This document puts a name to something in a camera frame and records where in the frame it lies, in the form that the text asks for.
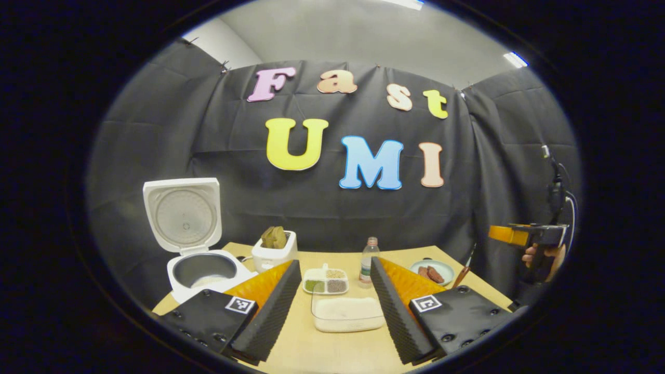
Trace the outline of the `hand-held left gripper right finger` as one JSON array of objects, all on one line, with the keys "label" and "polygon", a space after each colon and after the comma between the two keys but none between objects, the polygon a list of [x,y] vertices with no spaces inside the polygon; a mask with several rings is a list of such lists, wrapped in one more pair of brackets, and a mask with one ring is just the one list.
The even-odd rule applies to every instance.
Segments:
[{"label": "hand-held left gripper right finger", "polygon": [[520,316],[472,287],[444,289],[384,258],[372,258],[370,274],[402,364],[456,355]]}]

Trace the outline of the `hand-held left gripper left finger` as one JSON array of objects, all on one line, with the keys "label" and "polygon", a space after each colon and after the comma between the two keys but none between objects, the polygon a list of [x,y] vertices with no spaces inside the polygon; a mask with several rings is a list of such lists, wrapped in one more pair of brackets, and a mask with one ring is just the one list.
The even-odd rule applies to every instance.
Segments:
[{"label": "hand-held left gripper left finger", "polygon": [[228,291],[203,289],[159,318],[215,354],[257,365],[268,360],[301,280],[299,260],[290,260]]}]

